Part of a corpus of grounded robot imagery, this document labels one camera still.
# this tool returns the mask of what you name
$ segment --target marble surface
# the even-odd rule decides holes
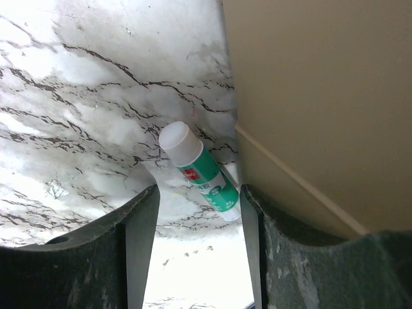
[[[1,1],[1,245],[44,243],[156,181],[144,308],[252,301],[241,223],[222,221],[158,145],[183,120],[239,182],[222,14],[217,0]]]

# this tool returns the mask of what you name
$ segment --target white plastic tube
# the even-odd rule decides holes
[[[239,192],[187,124],[177,121],[165,126],[159,144],[225,221],[240,217]]]

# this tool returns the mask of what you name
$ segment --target green label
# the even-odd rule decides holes
[[[228,211],[238,202],[239,192],[207,149],[203,148],[191,165],[179,167],[179,170],[217,211]]]

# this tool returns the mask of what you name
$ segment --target beige wall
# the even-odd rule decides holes
[[[412,1],[224,9],[245,182],[336,234],[412,229]]]

